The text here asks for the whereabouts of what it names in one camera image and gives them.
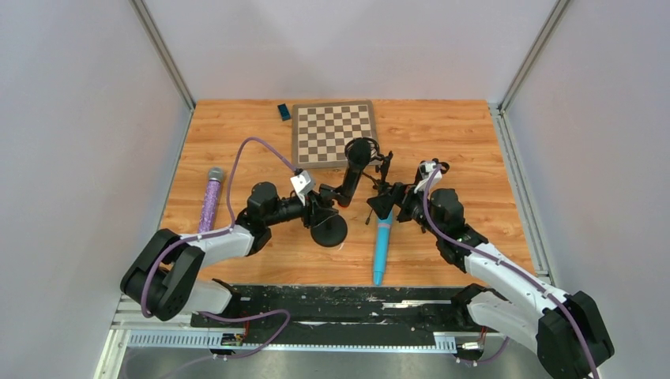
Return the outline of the purple glitter microphone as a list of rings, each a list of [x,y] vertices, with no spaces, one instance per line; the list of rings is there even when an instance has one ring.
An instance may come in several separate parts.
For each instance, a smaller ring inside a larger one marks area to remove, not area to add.
[[[205,233],[213,229],[224,180],[225,171],[222,168],[212,167],[209,170],[198,224],[198,233]]]

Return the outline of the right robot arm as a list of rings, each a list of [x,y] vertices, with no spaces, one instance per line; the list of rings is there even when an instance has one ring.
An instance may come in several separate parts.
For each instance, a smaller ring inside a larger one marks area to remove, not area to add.
[[[441,257],[479,280],[454,298],[467,321],[492,328],[536,354],[553,378],[597,377],[615,347],[595,300],[565,292],[530,275],[465,221],[454,189],[426,195],[397,183],[368,199],[377,216],[397,210],[397,221],[414,221],[436,237]]]

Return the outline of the black round-base mic stand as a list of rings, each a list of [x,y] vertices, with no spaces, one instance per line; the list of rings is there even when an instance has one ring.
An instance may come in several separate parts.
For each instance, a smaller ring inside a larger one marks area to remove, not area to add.
[[[313,241],[323,247],[340,245],[348,235],[348,225],[340,215],[334,216],[323,224],[310,228]]]

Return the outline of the black microphone orange end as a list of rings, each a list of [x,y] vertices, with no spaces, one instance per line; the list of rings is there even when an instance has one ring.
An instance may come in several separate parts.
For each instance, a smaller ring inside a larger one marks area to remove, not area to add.
[[[341,207],[348,207],[356,192],[363,170],[371,161],[370,142],[365,138],[356,138],[345,149],[348,166],[339,187],[337,203]]]

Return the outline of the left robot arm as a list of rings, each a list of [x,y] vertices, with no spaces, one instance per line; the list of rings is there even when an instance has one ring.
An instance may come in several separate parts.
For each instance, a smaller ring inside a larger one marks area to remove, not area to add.
[[[259,252],[271,239],[272,226],[293,220],[301,220],[320,246],[337,246],[348,234],[331,200],[314,191],[279,197],[274,184],[260,182],[232,229],[199,235],[158,230],[124,274],[120,291],[161,321],[182,312],[221,314],[234,298],[232,288],[222,280],[199,280],[200,270]]]

